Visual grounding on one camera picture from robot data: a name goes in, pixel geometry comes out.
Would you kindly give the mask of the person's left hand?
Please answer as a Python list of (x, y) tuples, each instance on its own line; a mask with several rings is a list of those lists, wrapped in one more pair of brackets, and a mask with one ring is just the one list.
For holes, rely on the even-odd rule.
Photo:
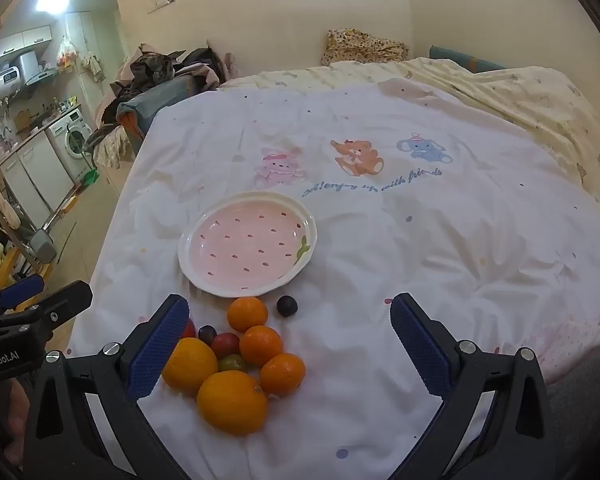
[(0, 449), (6, 460), (22, 467), (30, 400), (17, 378), (0, 382)]

